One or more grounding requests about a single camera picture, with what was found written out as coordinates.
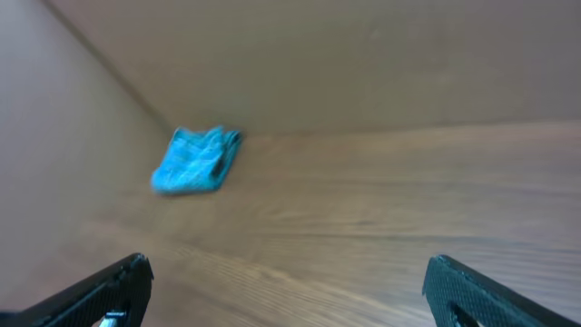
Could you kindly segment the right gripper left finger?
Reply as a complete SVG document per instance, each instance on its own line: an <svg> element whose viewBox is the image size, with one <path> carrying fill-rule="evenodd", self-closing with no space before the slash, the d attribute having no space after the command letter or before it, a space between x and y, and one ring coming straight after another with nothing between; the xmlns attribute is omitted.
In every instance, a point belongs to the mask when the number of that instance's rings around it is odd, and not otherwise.
<svg viewBox="0 0 581 327"><path fill-rule="evenodd" d="M20 312L2 312L9 326L130 326L143 322L151 298L153 270L133 253Z"/></svg>

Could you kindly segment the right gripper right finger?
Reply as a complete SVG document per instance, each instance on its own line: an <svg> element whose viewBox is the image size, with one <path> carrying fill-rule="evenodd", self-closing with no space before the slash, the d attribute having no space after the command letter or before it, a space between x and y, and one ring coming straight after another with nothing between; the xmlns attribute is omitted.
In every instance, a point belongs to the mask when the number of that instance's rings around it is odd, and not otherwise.
<svg viewBox="0 0 581 327"><path fill-rule="evenodd" d="M580 327L447 255L429 259L422 294L438 327Z"/></svg>

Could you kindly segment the blue denim jeans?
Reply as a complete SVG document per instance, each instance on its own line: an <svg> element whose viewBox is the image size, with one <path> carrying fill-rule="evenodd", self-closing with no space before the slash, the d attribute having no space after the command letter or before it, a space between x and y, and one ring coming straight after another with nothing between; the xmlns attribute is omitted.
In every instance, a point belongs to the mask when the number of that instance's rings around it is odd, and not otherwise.
<svg viewBox="0 0 581 327"><path fill-rule="evenodd" d="M216 126L206 131L175 130L150 186L162 195L208 193L222 187L243 135Z"/></svg>

